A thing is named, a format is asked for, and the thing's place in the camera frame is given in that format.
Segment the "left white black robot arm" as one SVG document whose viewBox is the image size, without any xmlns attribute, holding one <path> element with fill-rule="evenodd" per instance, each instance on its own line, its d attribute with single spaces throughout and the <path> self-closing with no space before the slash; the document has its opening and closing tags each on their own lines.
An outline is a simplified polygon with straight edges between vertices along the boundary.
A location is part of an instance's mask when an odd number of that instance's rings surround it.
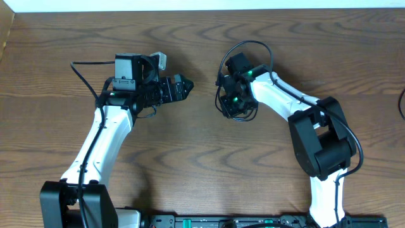
<svg viewBox="0 0 405 228">
<path fill-rule="evenodd" d="M 194 87 L 182 74 L 162 77 L 166 55 L 120 53 L 112 61 L 115 74 L 101 93 L 92 91 L 96 110 L 91 129 L 69 169 L 58 182 L 40 190 L 45 227 L 147 227 L 137 209 L 116 208 L 108 193 L 120 148 L 140 112 L 183 101 Z"/>
</svg>

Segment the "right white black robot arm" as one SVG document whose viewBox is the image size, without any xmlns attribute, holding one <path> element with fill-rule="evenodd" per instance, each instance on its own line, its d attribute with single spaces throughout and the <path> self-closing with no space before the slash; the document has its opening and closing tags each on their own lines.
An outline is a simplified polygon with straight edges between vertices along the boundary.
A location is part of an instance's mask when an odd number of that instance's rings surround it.
<svg viewBox="0 0 405 228">
<path fill-rule="evenodd" d="M 298 91 L 268 65 L 253 66 L 243 53 L 226 55 L 220 66 L 228 70 L 216 83 L 225 92 L 216 95 L 223 115 L 248 122 L 263 103 L 286 120 L 297 162 L 310 177 L 311 220 L 318 227 L 343 227 L 343 181 L 360 148 L 339 102 Z"/>
</svg>

